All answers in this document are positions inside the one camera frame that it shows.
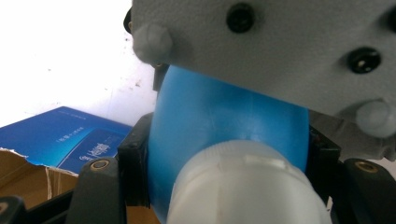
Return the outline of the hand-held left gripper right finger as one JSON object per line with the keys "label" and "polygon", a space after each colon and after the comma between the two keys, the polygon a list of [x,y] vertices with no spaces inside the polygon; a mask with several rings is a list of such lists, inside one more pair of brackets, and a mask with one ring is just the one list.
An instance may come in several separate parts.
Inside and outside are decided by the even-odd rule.
{"label": "hand-held left gripper right finger", "polygon": [[323,202],[331,195],[341,148],[323,133],[309,127],[309,150],[305,174]]}

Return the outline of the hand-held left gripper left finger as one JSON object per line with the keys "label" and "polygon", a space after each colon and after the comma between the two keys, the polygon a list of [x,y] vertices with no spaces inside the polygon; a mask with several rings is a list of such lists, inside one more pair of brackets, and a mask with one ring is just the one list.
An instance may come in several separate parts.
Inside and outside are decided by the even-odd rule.
{"label": "hand-held left gripper left finger", "polygon": [[128,206],[150,207],[148,154],[152,117],[152,113],[142,116],[118,146],[121,182]]}

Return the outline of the blue cardboard box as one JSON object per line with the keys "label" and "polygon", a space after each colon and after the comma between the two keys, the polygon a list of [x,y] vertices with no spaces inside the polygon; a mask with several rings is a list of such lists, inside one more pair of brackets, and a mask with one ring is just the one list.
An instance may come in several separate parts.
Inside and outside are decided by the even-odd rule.
{"label": "blue cardboard box", "polygon": [[0,224],[160,224],[125,201],[118,146],[131,130],[65,106],[0,128]]}

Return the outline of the blue bottle with white cap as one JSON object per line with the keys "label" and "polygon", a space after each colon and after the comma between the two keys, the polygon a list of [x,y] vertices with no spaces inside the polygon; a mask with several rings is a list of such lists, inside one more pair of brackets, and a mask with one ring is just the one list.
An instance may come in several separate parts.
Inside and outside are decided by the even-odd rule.
{"label": "blue bottle with white cap", "polygon": [[308,111],[175,66],[148,142],[161,224],[332,224],[304,174]]}

